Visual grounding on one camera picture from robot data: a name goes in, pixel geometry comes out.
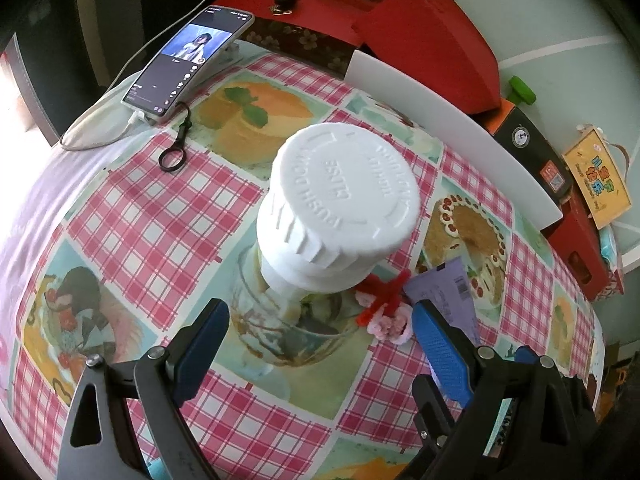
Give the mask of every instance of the silver bolt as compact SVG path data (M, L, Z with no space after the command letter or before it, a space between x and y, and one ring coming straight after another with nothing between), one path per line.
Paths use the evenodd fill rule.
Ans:
M146 353L151 359L159 359L164 355L164 346L154 346Z
M556 365L554 360L551 357L549 357L548 355L543 355L540 358L540 364L543 365L543 367L545 367L545 368L553 368Z
M100 354L91 354L89 357L87 357L85 362L89 368L95 368L103 364L104 359Z
M494 349L489 346L481 346L478 347L478 355L482 359L493 359L495 357Z

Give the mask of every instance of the light green wall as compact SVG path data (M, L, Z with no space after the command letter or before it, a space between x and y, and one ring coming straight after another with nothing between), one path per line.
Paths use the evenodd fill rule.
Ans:
M630 154L640 147L640 66L616 25L597 0L456 0L495 53L498 62L565 41L600 38L609 43L565 50L505 68L503 89L518 75L536 92L538 101L525 107L559 152L578 138L575 125L593 123ZM622 158L613 153L620 164ZM640 164L633 164L628 186L640 204ZM633 229L615 227L622 251L640 242L640 205L619 218ZM610 341L640 338L640 290L598 306Z

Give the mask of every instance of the phone screen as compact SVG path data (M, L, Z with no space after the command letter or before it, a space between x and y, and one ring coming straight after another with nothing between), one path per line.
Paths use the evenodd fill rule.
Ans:
M240 10L207 7L153 58L124 101L155 116L164 115L204 62L250 19Z

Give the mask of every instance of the purple cloth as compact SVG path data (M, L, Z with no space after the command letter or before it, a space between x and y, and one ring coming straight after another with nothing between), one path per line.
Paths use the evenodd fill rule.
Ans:
M462 330L474 345L481 344L474 300L459 256L412 277L403 290L413 304L430 300L451 326Z

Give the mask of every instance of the yellow paper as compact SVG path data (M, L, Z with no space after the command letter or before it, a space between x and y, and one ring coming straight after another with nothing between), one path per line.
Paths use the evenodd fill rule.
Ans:
M604 140L592 128L564 155L598 229L631 208L631 199Z

